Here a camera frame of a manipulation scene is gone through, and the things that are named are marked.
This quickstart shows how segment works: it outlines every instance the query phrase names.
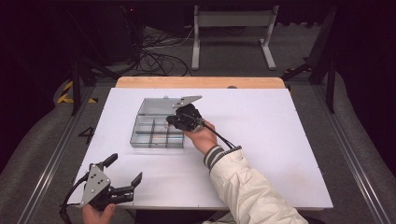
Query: white table surface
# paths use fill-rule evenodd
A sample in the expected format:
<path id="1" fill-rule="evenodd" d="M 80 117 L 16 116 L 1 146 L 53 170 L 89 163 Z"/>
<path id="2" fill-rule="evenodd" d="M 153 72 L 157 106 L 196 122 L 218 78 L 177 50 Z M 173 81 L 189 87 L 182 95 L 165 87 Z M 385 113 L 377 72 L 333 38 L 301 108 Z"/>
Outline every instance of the white table surface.
<path id="1" fill-rule="evenodd" d="M 78 171 L 113 153 L 119 158 L 105 174 L 115 188 L 129 186 L 143 172 L 136 209 L 225 209 L 209 180 L 203 155 L 186 138 L 181 153 L 139 154 L 130 145 L 134 120 L 144 98 L 202 95 L 193 103 L 217 131 L 242 146 L 251 167 L 262 172 L 287 202 L 298 209 L 332 208 L 311 146 L 287 89 L 120 89 L 108 95 L 102 116 Z M 80 203 L 83 185 L 70 203 Z"/>

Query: striped cuff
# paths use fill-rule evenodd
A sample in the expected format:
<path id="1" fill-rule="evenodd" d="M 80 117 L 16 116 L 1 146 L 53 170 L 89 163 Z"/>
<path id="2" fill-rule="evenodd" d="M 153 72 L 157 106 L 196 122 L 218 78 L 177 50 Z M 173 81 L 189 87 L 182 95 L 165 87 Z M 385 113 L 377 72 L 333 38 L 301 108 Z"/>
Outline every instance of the striped cuff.
<path id="1" fill-rule="evenodd" d="M 218 156 L 221 155 L 222 152 L 224 152 L 224 149 L 219 145 L 210 148 L 204 156 L 204 165 L 210 170 L 214 165 L 214 161 L 217 160 Z"/>

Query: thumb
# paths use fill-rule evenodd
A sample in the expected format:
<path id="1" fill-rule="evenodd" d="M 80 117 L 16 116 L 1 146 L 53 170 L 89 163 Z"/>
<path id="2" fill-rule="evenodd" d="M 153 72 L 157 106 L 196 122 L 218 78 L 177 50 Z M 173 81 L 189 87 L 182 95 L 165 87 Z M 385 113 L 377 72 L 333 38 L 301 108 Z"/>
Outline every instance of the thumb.
<path id="1" fill-rule="evenodd" d="M 115 213 L 116 213 L 116 205 L 114 203 L 110 203 L 105 208 L 105 211 L 103 211 L 101 215 L 101 220 L 104 221 L 104 223 L 110 223 L 111 218 L 114 217 Z"/>

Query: human hand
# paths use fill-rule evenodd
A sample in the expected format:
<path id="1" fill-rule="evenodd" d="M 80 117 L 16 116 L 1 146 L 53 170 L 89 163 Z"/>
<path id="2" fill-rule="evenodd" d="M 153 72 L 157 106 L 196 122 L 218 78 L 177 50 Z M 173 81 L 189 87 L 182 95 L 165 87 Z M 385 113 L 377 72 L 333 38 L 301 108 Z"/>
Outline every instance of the human hand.
<path id="1" fill-rule="evenodd" d="M 115 213 L 114 203 L 110 203 L 103 212 L 99 212 L 87 203 L 82 207 L 82 220 L 85 224 L 110 224 Z"/>
<path id="2" fill-rule="evenodd" d="M 211 129 L 215 130 L 215 126 L 209 121 L 205 120 L 205 124 Z M 191 139 L 194 146 L 204 155 L 210 148 L 218 144 L 218 139 L 216 135 L 208 130 L 206 127 L 201 127 L 196 132 L 184 131 L 184 134 Z"/>

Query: jacket sleeve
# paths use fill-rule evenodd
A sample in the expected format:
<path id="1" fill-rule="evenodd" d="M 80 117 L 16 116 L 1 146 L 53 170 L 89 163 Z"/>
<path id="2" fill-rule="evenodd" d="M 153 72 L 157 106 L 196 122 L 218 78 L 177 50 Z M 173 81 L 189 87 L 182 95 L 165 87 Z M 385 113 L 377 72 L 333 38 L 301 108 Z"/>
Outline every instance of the jacket sleeve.
<path id="1" fill-rule="evenodd" d="M 307 223 L 268 179 L 249 167 L 242 149 L 224 151 L 217 146 L 207 154 L 204 163 L 210 180 L 236 223 Z"/>

